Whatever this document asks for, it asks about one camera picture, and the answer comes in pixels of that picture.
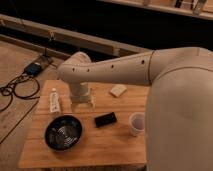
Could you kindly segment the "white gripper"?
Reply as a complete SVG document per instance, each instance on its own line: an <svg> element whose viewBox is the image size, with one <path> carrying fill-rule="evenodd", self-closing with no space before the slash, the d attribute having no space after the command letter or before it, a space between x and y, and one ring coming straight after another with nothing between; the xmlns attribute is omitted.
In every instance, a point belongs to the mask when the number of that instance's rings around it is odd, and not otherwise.
<svg viewBox="0 0 213 171"><path fill-rule="evenodd" d="M87 103L87 106L91 110L95 110L95 104L92 103L91 89L88 83L70 84L69 88L70 88L70 98L71 101L73 102L71 104L72 112L76 111L76 108L78 106L77 103Z"/></svg>

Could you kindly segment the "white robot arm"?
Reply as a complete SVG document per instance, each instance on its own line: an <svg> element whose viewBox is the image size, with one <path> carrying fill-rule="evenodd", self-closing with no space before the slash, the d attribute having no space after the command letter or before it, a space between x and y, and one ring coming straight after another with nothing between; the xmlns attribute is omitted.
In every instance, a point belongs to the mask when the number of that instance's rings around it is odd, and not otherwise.
<svg viewBox="0 0 213 171"><path fill-rule="evenodd" d="M83 82L148 86L148 171L213 171L212 51L172 48L101 62L77 52L58 74L76 98L83 95Z"/></svg>

